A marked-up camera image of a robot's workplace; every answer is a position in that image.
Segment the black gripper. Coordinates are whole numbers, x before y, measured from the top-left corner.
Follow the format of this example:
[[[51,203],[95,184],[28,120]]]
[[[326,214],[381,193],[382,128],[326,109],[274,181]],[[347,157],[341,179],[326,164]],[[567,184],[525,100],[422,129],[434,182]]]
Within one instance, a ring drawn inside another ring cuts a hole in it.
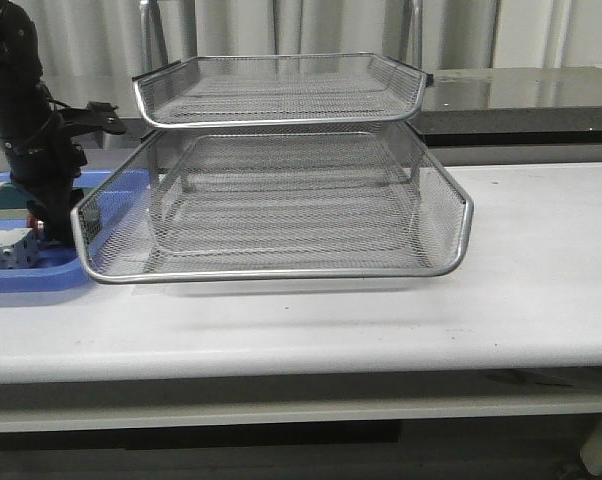
[[[126,126],[109,103],[73,108],[56,101],[17,105],[3,117],[3,148],[11,178],[33,197],[33,216],[45,238],[74,247],[70,212],[76,205],[74,179],[87,164],[74,139],[88,133],[122,135]]]

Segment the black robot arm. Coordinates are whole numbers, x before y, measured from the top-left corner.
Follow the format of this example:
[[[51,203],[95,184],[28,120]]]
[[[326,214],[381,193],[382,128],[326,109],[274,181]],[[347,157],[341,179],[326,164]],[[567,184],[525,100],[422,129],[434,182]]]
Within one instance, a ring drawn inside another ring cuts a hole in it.
[[[70,212],[84,196],[73,184],[87,163],[75,139],[122,135],[126,127],[109,103],[78,109],[54,99],[42,75],[34,22],[22,7],[0,1],[0,145],[11,182],[46,238],[71,246]]]

